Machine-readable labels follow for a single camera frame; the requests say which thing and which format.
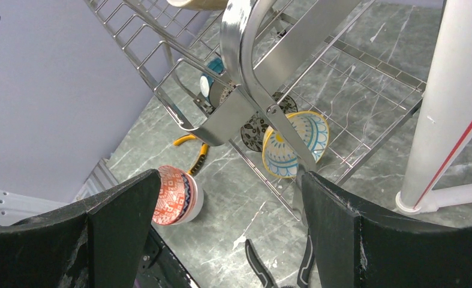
orange patterned bowl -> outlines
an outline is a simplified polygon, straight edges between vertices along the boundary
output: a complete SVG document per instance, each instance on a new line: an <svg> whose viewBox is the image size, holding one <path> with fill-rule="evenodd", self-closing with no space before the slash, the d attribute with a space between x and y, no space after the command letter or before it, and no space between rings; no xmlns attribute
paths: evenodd
<svg viewBox="0 0 472 288"><path fill-rule="evenodd" d="M174 223L185 206L184 173L172 166L158 168L161 178L160 195L153 213L153 222L159 225Z"/></svg>

orange and black handle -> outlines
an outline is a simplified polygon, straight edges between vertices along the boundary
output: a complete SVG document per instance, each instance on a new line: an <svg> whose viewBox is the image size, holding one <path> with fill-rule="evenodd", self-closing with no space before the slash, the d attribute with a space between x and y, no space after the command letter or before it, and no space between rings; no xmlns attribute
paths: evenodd
<svg viewBox="0 0 472 288"><path fill-rule="evenodd" d="M193 135L185 135L185 136L180 137L178 140L175 140L173 144L174 146L179 146L185 143L186 141L194 140L194 139L196 139L196 137ZM204 165L204 162L206 161L206 157L208 156L208 150L209 150L209 146L205 143L202 143L197 160L195 161L193 166L191 166L191 168L187 171L189 175L195 176L200 171L200 169L202 168L202 165Z"/></svg>

marble floor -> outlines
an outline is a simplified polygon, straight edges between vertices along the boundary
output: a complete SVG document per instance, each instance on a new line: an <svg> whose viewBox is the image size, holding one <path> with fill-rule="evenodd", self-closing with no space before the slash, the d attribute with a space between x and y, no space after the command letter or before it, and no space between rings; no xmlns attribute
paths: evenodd
<svg viewBox="0 0 472 288"><path fill-rule="evenodd" d="M426 81L440 14L440 10L430 8L378 2L341 39ZM257 47L257 53L264 51L272 41L264 40ZM198 83L199 75L189 77L192 78L190 81ZM170 86L168 93L185 114L193 113L194 122L202 120L200 114L195 114L196 107L189 97L179 88ZM395 118L397 105L390 103L399 103L401 108L407 109L420 97L417 91L391 81L335 48L330 48L315 64L294 93L301 110L317 109L328 117L336 140L331 144L331 152L321 160L318 171L333 181L347 169L345 165L366 151L364 145L354 146L350 137L371 146L384 128L385 119L375 117L377 112L384 111L387 117ZM412 117L342 187L393 209L416 120ZM165 164L187 170L199 152L200 143L189 141L174 147L172 142L183 135L184 132L153 99L107 165L119 181ZM234 140L241 144L239 135L235 135ZM248 156L261 165L260 154L249 152ZM261 287L246 262L241 241L245 238L253 240L279 285L295 284L306 243L305 229L253 174L239 154L229 145L211 148L196 180L206 193L200 215L190 223L157 227L157 230L200 287ZM472 141L437 188L469 183L472 183ZM274 181L273 184L283 187L284 197L291 199L287 182ZM472 204L415 217L446 226L468 226L472 225ZM311 287L320 287L316 270L311 281Z"/></svg>

red stripe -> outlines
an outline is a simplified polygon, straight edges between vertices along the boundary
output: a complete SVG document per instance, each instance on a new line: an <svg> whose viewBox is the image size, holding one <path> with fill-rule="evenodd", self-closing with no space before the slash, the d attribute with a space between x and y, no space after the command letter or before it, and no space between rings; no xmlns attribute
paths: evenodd
<svg viewBox="0 0 472 288"><path fill-rule="evenodd" d="M464 133L462 134L462 137L460 137L460 139L458 139L458 142L455 144L455 147L453 147L453 149L451 150L451 152L449 153L449 155L447 156L447 158L444 160L444 163L441 165L441 167L439 168L439 170L437 171L437 173L435 174L435 176L432 178L432 181L430 181L430 183L428 184L428 186L426 187L426 189L423 191L423 194L421 194L421 197L419 197L419 200L416 202L416 204L414 205L414 208L416 208L416 206L419 204L419 202L421 201L421 199L423 199L423 196L432 188L435 180L437 179L437 177L439 177L440 173L442 172L442 170L444 170L444 168L446 167L446 165L448 164L448 162L451 160L451 158L453 157L453 155L455 154L455 152L458 150L458 148L460 148L460 146L462 145L462 143L464 142L465 138L467 138L467 136L469 135L469 133L471 132L472 130L472 121L471 123L469 124L469 126L467 127L467 129L465 129Z"/></svg>

dish rack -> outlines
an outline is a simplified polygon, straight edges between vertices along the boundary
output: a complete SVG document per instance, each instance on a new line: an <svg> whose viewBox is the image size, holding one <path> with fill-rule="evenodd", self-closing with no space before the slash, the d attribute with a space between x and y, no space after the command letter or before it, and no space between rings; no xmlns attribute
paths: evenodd
<svg viewBox="0 0 472 288"><path fill-rule="evenodd" d="M303 218L300 181L268 174L260 155L245 149L240 127L258 112L296 151L296 179L313 170L342 185L418 110L426 86L341 40L375 0L231 0L225 11L213 13L165 0L85 1L178 126L210 146L231 145L297 220ZM142 44L151 38L153 45ZM215 58L223 60L231 81L207 68ZM305 92L305 80L319 66L343 80L339 92L320 98L321 92ZM200 93L203 73L231 91L216 109ZM338 106L337 99L355 89L366 92ZM284 93L279 101L274 92ZM286 96L329 123L331 137L319 163L278 106ZM193 109L186 107L192 103ZM368 106L369 115L358 116L360 106Z"/></svg>

